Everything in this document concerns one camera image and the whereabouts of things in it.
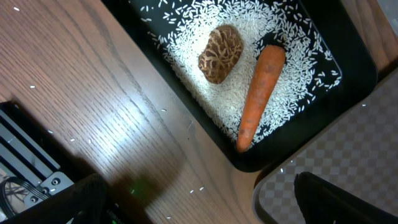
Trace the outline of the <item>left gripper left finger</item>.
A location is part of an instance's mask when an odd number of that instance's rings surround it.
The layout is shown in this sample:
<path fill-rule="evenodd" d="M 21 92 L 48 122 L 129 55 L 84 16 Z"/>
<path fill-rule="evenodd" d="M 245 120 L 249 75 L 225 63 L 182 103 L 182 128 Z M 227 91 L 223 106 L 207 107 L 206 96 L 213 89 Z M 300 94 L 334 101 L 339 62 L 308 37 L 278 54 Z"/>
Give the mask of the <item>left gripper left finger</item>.
<path fill-rule="evenodd" d="M 61 192 L 12 218 L 6 224 L 99 224 L 106 202 L 106 184 L 99 174 L 91 174 Z"/>

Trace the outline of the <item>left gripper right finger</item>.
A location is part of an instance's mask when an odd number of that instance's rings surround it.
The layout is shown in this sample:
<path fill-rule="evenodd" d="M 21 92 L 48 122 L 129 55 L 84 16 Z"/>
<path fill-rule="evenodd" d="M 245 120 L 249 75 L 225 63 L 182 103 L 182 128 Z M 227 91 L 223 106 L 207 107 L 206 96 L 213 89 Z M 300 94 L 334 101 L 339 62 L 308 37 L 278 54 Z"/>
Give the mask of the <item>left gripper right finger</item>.
<path fill-rule="evenodd" d="M 295 176 L 294 193 L 306 224 L 397 224 L 397 217 L 310 173 Z"/>

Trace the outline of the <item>orange carrot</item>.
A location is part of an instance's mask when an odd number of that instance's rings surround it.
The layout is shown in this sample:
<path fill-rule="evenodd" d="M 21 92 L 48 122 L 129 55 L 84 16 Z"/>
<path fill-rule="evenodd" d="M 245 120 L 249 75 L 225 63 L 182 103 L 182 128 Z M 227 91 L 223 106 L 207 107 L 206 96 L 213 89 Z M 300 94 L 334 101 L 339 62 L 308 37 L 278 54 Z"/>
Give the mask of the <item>orange carrot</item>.
<path fill-rule="evenodd" d="M 261 52 L 247 93 L 239 126 L 237 151 L 248 150 L 254 138 L 261 116 L 271 97 L 285 63 L 285 50 L 268 45 Z"/>

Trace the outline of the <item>brown mushroom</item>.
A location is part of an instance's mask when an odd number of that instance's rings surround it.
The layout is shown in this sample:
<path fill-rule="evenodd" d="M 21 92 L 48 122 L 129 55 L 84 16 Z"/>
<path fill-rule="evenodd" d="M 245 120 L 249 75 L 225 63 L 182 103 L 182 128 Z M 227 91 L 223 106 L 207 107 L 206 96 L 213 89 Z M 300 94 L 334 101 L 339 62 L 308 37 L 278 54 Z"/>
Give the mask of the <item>brown mushroom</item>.
<path fill-rule="evenodd" d="M 235 27 L 219 26 L 211 31 L 198 57 L 198 68 L 208 82 L 221 84 L 237 64 L 243 49 L 243 40 Z"/>

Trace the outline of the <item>pile of rice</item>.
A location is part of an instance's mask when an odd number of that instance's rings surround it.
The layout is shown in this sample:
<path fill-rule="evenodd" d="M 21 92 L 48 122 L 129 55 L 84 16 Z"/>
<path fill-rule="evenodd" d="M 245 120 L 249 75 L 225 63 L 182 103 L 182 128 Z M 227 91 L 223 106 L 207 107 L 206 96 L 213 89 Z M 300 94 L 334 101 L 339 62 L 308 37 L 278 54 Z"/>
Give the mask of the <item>pile of rice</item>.
<path fill-rule="evenodd" d="M 238 136 L 254 67 L 267 45 L 283 47 L 286 61 L 253 143 L 309 109 L 342 79 L 331 51 L 298 1 L 131 1 L 131 6 L 185 88 L 232 140 Z M 222 25 L 237 29 L 244 48 L 226 80 L 212 84 L 198 68 L 198 58 L 211 31 Z"/>

